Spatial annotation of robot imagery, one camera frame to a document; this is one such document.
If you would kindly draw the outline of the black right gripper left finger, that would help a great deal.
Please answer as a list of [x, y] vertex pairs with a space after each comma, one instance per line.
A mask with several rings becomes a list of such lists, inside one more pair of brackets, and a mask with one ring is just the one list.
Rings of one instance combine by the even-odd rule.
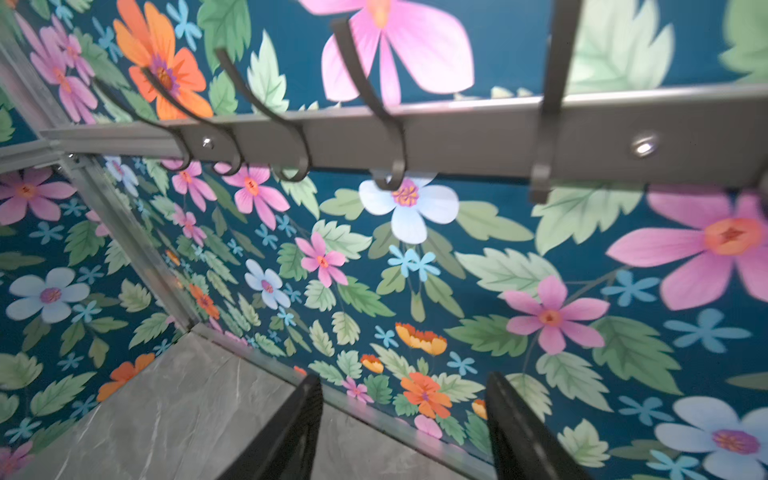
[[221, 480], [309, 479], [323, 413], [321, 381], [305, 377]]

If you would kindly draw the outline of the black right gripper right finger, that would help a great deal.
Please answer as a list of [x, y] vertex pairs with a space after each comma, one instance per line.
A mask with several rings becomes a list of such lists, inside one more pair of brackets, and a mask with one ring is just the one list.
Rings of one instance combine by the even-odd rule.
[[499, 372], [486, 382], [488, 429], [500, 480], [590, 480]]

